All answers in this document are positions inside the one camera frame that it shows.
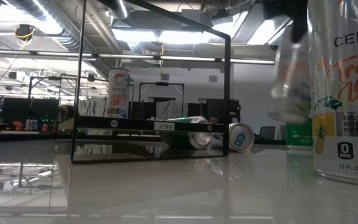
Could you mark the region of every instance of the black metal frame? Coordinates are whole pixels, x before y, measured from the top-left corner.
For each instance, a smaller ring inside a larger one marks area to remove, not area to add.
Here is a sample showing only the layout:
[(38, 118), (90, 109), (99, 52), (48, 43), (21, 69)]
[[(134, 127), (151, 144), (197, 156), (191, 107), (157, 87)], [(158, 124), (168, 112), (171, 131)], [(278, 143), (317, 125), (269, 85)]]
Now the black metal frame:
[[(183, 130), (176, 130), (176, 128), (175, 128), (175, 131), (189, 131), (189, 130), (199, 129), (199, 130), (203, 130), (201, 132), (211, 132), (211, 130), (214, 130), (213, 132), (215, 132), (215, 133), (224, 133), (223, 156), (227, 156), (229, 154), (231, 37), (225, 33), (216, 31), (208, 26), (205, 26), (205, 25), (202, 25), (195, 21), (192, 21), (191, 19), (187, 19), (185, 17), (179, 16), (178, 14), (175, 14), (174, 12), (164, 10), (162, 8), (154, 6), (153, 4), (147, 3), (145, 1), (140, 1), (140, 0), (126, 0), (126, 1), (129, 3), (135, 4), (136, 6), (143, 7), (144, 9), (148, 9), (152, 12), (156, 12), (160, 15), (167, 16), (171, 19), (182, 22), (186, 25), (195, 27), (199, 30), (212, 33), (212, 34), (224, 39), (225, 47), (224, 47), (224, 90), (223, 90), (223, 96), (224, 96), (225, 104), (224, 104), (223, 110), (224, 110), (225, 117), (223, 119), (223, 125), (205, 125), (205, 124), (183, 123), (181, 125), (183, 125), (183, 127), (186, 127), (186, 128), (183, 128)], [(81, 70), (82, 70), (81, 66), (82, 66), (82, 59), (83, 59), (86, 2), (87, 2), (87, 0), (83, 0), (83, 10), (82, 10), (82, 17), (81, 17), (80, 50), (78, 52), (78, 76), (77, 76), (76, 91), (75, 91), (75, 111), (76, 111), (76, 113), (75, 113), (74, 122), (73, 122), (73, 134), (71, 137), (72, 146), (71, 146), (70, 160), (73, 164), (117, 162), (116, 160), (114, 160), (114, 161), (109, 161), (109, 160), (75, 161), (74, 160), (74, 153), (75, 153), (75, 148), (76, 148), (76, 131), (77, 131), (77, 128), (79, 125), (79, 121), (81, 121), (80, 117), (78, 116), (77, 111), (78, 111), (78, 103), (80, 101)], [(102, 119), (104, 122), (108, 122), (108, 124), (118, 123), (120, 125), (121, 123), (125, 123), (125, 124), (133, 124), (136, 127), (140, 127), (139, 124), (136, 124), (136, 122), (140, 122), (140, 120), (116, 119), (116, 118), (102, 118)], [(142, 121), (142, 125), (144, 125), (144, 127), (151, 128), (154, 126), (154, 121)], [(181, 158), (188, 159), (189, 157), (173, 157), (173, 158), (161, 158), (161, 159), (181, 159)], [(133, 161), (133, 160), (126, 159), (126, 160), (121, 160), (120, 162), (124, 162), (124, 161)]]
[[(170, 86), (170, 85), (177, 86), (177, 85), (180, 85), (181, 89), (182, 89), (182, 93), (181, 93), (181, 116), (183, 117), (183, 112), (184, 112), (184, 107), (183, 106), (185, 104), (185, 84), (183, 84), (183, 83), (164, 83), (164, 84), (166, 84), (166, 85), (159, 85), (158, 82), (156, 82), (156, 83), (149, 83), (149, 82), (141, 82), (141, 83), (139, 83), (139, 102), (140, 102), (141, 95), (142, 95), (142, 85), (155, 85), (155, 86)], [(141, 110), (139, 110), (139, 112), (141, 113), (140, 118), (143, 119), (143, 108)]]

